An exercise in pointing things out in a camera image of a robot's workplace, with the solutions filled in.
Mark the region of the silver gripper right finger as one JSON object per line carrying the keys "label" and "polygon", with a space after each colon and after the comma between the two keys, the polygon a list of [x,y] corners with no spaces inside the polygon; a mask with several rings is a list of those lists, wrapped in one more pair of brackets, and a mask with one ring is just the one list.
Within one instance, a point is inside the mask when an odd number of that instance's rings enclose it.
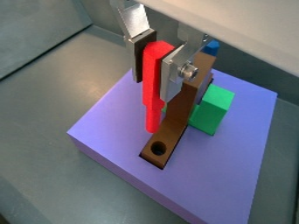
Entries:
{"label": "silver gripper right finger", "polygon": [[182,44],[168,53],[162,62],[160,98],[168,102],[182,91],[183,81],[192,81],[199,67],[192,64],[195,54],[212,41],[212,37],[187,24],[178,28]]}

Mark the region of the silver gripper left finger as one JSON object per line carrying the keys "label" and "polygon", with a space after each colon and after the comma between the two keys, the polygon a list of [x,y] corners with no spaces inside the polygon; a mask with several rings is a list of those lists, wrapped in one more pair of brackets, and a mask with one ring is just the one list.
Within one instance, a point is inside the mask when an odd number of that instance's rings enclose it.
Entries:
{"label": "silver gripper left finger", "polygon": [[126,47],[131,53],[135,82],[143,81],[143,51],[156,41],[156,31],[150,27],[146,7],[135,0],[110,0],[124,33]]}

